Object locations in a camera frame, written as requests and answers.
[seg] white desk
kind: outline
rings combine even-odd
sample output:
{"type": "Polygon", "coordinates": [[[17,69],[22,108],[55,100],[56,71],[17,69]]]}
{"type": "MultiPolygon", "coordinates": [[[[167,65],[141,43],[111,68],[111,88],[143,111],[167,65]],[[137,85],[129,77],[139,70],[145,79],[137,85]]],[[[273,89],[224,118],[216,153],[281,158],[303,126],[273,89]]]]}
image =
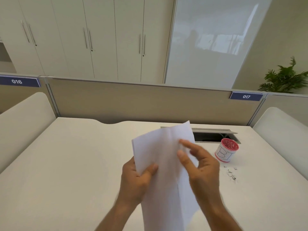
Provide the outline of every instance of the white desk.
{"type": "MultiPolygon", "coordinates": [[[[133,155],[131,140],[172,125],[57,118],[0,174],[0,230],[94,230],[117,196],[122,165],[133,155]]],[[[307,180],[251,127],[192,127],[238,132],[242,144],[221,164],[220,180],[224,202],[245,231],[307,230],[307,180]]],[[[210,153],[218,147],[200,145],[210,153]]],[[[124,230],[143,230],[140,206],[124,230]]],[[[201,211],[188,230],[210,230],[201,211]]]]}

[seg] person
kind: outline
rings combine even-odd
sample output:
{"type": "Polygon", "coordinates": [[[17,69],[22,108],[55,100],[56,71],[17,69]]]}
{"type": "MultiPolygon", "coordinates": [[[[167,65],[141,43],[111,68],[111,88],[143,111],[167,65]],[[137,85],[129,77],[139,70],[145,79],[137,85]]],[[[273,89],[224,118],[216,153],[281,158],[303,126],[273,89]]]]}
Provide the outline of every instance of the person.
{"type": "MultiPolygon", "coordinates": [[[[177,156],[189,175],[189,183],[212,231],[242,231],[225,208],[219,192],[219,162],[201,146],[179,141],[199,161],[195,167],[188,155],[179,150],[177,156]]],[[[142,175],[136,172],[134,158],[123,166],[118,198],[95,231],[122,231],[129,216],[141,203],[151,178],[158,170],[151,164],[142,175]]]]}

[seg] potted plant foliage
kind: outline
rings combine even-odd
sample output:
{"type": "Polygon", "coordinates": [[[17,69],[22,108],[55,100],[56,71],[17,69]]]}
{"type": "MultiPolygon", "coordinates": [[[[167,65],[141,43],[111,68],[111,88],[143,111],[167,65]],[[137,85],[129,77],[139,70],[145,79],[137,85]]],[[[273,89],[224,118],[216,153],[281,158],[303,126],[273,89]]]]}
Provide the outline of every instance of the potted plant foliage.
{"type": "Polygon", "coordinates": [[[279,72],[270,69],[264,79],[267,83],[259,86],[259,91],[293,93],[293,90],[306,87],[308,84],[308,71],[296,74],[293,67],[296,65],[295,58],[291,58],[289,67],[279,66],[279,72]]]}

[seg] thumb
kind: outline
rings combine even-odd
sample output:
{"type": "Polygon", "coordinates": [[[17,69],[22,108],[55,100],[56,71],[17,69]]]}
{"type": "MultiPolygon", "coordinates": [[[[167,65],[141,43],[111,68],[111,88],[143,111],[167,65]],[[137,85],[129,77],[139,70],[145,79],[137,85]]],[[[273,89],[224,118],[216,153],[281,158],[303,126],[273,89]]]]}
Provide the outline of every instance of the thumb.
{"type": "Polygon", "coordinates": [[[158,164],[151,164],[148,166],[142,173],[141,178],[148,184],[151,181],[151,178],[158,170],[158,164]]]}
{"type": "Polygon", "coordinates": [[[177,157],[179,158],[181,164],[186,169],[189,177],[195,175],[198,172],[198,169],[196,168],[196,166],[193,164],[193,162],[185,152],[183,152],[182,150],[178,150],[177,157]]]}

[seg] number sign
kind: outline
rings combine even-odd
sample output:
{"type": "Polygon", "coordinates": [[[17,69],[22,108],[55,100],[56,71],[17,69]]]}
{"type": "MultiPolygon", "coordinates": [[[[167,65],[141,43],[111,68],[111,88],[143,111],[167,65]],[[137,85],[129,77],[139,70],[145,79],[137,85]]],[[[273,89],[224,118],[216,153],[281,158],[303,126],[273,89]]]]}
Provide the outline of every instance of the number sign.
{"type": "Polygon", "coordinates": [[[262,97],[263,97],[262,93],[247,93],[247,92],[233,91],[230,96],[230,99],[260,101],[262,97]]]}
{"type": "Polygon", "coordinates": [[[0,75],[0,85],[41,87],[37,78],[0,75]]]}

